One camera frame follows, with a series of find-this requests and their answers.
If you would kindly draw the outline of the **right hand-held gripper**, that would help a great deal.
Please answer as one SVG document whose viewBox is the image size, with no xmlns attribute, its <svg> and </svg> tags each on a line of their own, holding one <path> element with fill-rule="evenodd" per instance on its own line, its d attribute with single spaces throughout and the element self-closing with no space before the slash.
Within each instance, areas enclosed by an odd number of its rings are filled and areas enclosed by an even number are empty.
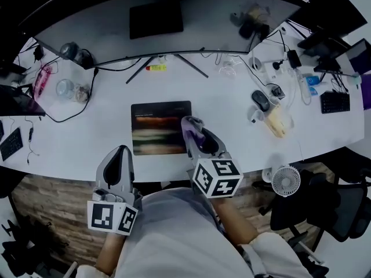
<svg viewBox="0 0 371 278">
<path fill-rule="evenodd" d="M 191 184 L 207 198 L 232 197 L 242 182 L 243 172 L 218 136 L 205 127 L 202 134 L 186 134 L 184 139 L 193 165 L 188 171 Z"/>
</svg>

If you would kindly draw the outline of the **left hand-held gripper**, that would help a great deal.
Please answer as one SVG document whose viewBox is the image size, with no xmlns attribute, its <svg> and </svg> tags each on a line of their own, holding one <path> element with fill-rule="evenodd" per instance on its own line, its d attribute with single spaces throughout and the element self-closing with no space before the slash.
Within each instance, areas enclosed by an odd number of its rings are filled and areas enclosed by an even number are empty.
<svg viewBox="0 0 371 278">
<path fill-rule="evenodd" d="M 97 168 L 97 183 L 120 187 L 121 191 L 133 190 L 134 167 L 132 154 L 126 145 L 113 149 Z M 95 189 L 92 200 L 87 202 L 88 228 L 94 231 L 129 236 L 137 216 L 142 210 L 142 194 L 115 195 L 104 189 Z"/>
</svg>

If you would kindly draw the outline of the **purple cloth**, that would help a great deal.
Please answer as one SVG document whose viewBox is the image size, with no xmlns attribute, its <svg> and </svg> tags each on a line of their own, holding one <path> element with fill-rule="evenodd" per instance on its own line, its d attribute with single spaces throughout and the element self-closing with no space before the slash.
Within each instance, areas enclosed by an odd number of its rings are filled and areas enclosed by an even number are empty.
<svg viewBox="0 0 371 278">
<path fill-rule="evenodd" d="M 202 133 L 204 127 L 203 120 L 194 116 L 185 116 L 181 120 L 181 129 L 183 139 L 186 146 L 189 146 L 191 139 L 193 139 L 198 147 L 201 147 L 205 142 L 205 135 Z"/>
</svg>

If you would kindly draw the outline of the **dark striped mouse pad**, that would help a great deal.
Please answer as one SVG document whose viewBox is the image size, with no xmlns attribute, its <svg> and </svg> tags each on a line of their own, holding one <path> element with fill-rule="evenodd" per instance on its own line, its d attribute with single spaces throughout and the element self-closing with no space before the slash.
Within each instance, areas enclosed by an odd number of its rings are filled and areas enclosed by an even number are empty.
<svg viewBox="0 0 371 278">
<path fill-rule="evenodd" d="M 190 101 L 131 105 L 133 154 L 147 156 L 186 153 L 181 120 L 190 115 Z"/>
</svg>

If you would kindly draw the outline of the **person's right forearm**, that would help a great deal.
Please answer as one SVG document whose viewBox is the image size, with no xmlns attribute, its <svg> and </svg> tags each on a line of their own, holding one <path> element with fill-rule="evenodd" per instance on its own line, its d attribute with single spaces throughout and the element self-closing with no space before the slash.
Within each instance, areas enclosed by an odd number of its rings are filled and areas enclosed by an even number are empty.
<svg viewBox="0 0 371 278">
<path fill-rule="evenodd" d="M 249 244 L 258 237 L 257 229 L 243 216 L 231 199 L 214 198 L 210 199 L 210 202 L 233 245 Z"/>
</svg>

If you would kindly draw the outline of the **person's left forearm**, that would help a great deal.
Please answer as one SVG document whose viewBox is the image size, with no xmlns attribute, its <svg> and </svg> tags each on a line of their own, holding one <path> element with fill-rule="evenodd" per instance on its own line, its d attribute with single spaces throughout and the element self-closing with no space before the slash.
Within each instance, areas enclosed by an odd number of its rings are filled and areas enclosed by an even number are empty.
<svg viewBox="0 0 371 278">
<path fill-rule="evenodd" d="M 117 267 L 126 236 L 108 233 L 97 258 L 96 268 L 111 276 Z"/>
</svg>

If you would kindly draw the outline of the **black computer mouse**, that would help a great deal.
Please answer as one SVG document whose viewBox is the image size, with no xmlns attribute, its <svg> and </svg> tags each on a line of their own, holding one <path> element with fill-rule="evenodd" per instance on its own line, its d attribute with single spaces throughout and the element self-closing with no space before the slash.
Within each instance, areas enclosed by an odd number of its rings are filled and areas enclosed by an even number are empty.
<svg viewBox="0 0 371 278">
<path fill-rule="evenodd" d="M 265 94 L 262 91 L 255 90 L 252 93 L 251 97 L 261 111 L 267 112 L 270 109 L 269 99 L 265 96 Z"/>
</svg>

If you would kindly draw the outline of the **clear plastic bag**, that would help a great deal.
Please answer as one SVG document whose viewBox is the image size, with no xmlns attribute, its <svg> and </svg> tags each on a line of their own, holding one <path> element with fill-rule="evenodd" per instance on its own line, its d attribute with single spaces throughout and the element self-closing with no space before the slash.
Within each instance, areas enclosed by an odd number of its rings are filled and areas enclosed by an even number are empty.
<svg viewBox="0 0 371 278">
<path fill-rule="evenodd" d="M 237 76 L 237 68 L 241 64 L 240 61 L 237 61 L 234 58 L 229 58 L 221 61 L 220 64 L 217 65 L 217 71 L 220 75 L 225 77 L 235 78 Z"/>
</svg>

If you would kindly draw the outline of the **white desk fan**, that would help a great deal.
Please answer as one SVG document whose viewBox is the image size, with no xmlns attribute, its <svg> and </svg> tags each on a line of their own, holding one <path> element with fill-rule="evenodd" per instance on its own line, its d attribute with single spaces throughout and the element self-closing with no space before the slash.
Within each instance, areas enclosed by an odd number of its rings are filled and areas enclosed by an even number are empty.
<svg viewBox="0 0 371 278">
<path fill-rule="evenodd" d="M 282 197 L 292 196 L 301 184 L 298 169 L 290 165 L 263 169 L 261 176 L 263 181 L 269 183 L 273 191 Z"/>
</svg>

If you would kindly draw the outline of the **person's light shirt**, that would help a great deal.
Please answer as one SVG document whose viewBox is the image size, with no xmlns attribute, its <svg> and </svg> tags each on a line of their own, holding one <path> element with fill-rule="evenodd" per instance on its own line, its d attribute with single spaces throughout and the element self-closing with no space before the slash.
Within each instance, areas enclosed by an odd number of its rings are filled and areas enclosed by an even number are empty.
<svg viewBox="0 0 371 278">
<path fill-rule="evenodd" d="M 190 188 L 143 198 L 111 276 L 81 265 L 75 278 L 312 278 L 278 234 L 235 246 L 210 199 Z"/>
</svg>

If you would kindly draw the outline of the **small black plug adapter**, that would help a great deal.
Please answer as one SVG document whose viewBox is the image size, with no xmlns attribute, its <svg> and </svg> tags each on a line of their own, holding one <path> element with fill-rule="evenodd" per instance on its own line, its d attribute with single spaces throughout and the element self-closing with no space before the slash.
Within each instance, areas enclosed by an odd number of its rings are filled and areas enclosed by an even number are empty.
<svg viewBox="0 0 371 278">
<path fill-rule="evenodd" d="M 271 93 L 274 97 L 282 100 L 283 98 L 286 97 L 285 93 L 283 92 L 283 90 L 281 89 L 280 86 L 275 86 L 271 89 Z"/>
</svg>

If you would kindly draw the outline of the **small white round device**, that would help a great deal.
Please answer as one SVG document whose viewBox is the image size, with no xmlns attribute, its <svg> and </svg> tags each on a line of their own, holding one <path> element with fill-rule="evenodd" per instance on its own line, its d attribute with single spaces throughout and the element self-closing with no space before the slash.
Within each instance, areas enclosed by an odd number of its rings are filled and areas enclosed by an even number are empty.
<svg viewBox="0 0 371 278">
<path fill-rule="evenodd" d="M 250 63 L 254 71 L 257 71 L 257 72 L 265 71 L 264 66 L 262 65 L 261 61 L 257 57 L 252 57 L 250 59 Z"/>
</svg>

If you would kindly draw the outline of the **black office chair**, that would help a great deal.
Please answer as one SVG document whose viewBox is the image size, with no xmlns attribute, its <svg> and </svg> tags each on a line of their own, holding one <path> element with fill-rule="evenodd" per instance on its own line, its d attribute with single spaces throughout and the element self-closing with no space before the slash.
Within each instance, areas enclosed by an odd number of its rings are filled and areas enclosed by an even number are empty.
<svg viewBox="0 0 371 278">
<path fill-rule="evenodd" d="M 308 170 L 302 170 L 300 177 L 296 193 L 288 197 L 276 195 L 267 207 L 259 208 L 261 215 L 271 212 L 272 230 L 289 228 L 297 236 L 296 225 L 305 221 L 339 242 L 362 236 L 370 222 L 364 212 L 371 204 L 367 197 L 371 182 L 363 178 L 356 184 L 339 185 L 329 182 L 324 173 Z"/>
<path fill-rule="evenodd" d="M 1 254 L 14 276 L 33 274 L 39 266 L 47 270 L 63 272 L 69 265 L 55 256 L 65 254 L 68 243 L 58 239 L 52 231 L 52 223 L 32 221 L 29 216 L 21 217 L 18 225 L 8 220 L 8 227 L 2 226 L 13 241 L 3 242 Z"/>
</svg>

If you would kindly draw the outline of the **white power strip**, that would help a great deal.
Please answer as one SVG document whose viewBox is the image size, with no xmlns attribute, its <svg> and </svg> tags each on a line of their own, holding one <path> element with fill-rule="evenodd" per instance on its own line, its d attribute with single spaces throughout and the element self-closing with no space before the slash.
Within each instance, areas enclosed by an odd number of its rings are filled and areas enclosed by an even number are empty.
<svg viewBox="0 0 371 278">
<path fill-rule="evenodd" d="M 307 81 L 305 77 L 303 77 L 301 71 L 296 68 L 295 73 L 297 76 L 297 81 L 299 84 L 300 88 L 300 93 L 301 93 L 301 100 L 305 105 L 310 105 L 311 104 L 311 93 L 307 84 Z"/>
</svg>

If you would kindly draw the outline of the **pink box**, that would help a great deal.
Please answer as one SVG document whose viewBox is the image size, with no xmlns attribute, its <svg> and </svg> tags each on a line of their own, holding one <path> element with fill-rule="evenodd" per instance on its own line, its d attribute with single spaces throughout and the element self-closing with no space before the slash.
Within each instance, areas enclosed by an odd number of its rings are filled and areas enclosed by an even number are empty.
<svg viewBox="0 0 371 278">
<path fill-rule="evenodd" d="M 53 68 L 51 68 L 50 66 L 47 66 L 46 68 L 40 71 L 40 73 L 38 74 L 34 82 L 34 89 L 33 89 L 34 95 L 37 95 L 37 96 L 41 95 L 52 72 L 53 72 Z"/>
</svg>

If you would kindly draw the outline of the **black power adapter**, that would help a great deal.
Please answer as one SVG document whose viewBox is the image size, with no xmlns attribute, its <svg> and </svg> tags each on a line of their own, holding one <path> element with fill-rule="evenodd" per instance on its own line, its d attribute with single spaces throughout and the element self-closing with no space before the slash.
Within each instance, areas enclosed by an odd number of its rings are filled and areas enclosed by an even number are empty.
<svg viewBox="0 0 371 278">
<path fill-rule="evenodd" d="M 295 50 L 287 51 L 287 58 L 292 69 L 301 67 L 300 58 Z"/>
</svg>

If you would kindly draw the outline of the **blue packet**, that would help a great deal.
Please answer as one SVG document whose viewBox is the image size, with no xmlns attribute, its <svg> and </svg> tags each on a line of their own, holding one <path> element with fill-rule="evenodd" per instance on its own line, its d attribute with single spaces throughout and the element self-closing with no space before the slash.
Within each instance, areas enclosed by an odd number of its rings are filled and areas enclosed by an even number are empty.
<svg viewBox="0 0 371 278">
<path fill-rule="evenodd" d="M 316 86 L 320 84 L 320 80 L 318 76 L 306 76 L 307 85 L 312 96 L 317 96 L 318 92 L 316 90 Z"/>
</svg>

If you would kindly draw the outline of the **large curved black monitor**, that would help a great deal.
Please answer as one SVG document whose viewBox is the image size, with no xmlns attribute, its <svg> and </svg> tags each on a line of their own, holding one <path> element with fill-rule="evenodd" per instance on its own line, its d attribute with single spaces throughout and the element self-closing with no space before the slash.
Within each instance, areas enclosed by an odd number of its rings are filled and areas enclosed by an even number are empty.
<svg viewBox="0 0 371 278">
<path fill-rule="evenodd" d="M 88 70 L 137 58 L 247 54 L 305 0 L 49 0 L 19 29 Z"/>
</svg>

